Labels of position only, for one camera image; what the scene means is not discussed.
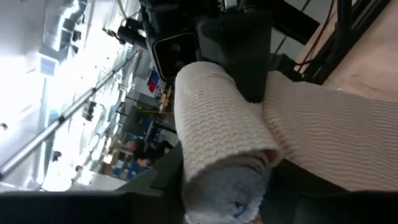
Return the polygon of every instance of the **white towel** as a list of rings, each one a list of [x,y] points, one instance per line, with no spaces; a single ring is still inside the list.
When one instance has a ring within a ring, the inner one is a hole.
[[[275,164],[282,157],[278,144],[264,138],[271,134],[262,121],[262,105],[248,103],[231,85],[233,79],[221,67],[205,62],[183,68],[176,79],[175,121],[186,180],[183,199],[193,223],[253,220],[272,166],[264,150],[277,152]]]

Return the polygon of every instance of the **knit fabric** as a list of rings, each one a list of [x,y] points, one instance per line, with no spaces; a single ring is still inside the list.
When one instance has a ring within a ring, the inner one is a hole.
[[[190,223],[255,219],[272,166],[264,150],[282,158],[277,142],[264,137],[271,134],[261,108],[245,101],[217,65],[194,63],[178,74],[175,122],[183,147],[183,200]]]
[[[398,102],[270,72],[263,111],[288,160],[348,190],[398,189]]]
[[[268,75],[263,105],[252,105],[221,67],[205,62],[186,66],[175,82],[175,121],[183,147],[188,219],[196,224],[253,219],[270,167],[282,156],[348,190],[398,189],[397,111],[395,102],[292,83],[279,72]],[[277,157],[269,163],[265,152]],[[231,172],[230,167],[248,169]],[[255,174],[262,177],[262,188]],[[258,192],[248,196],[243,190],[246,196],[236,196],[236,188],[222,188],[226,182],[246,182],[245,187]],[[213,189],[215,199],[206,188]],[[237,210],[225,197],[253,202],[247,216],[233,219]]]

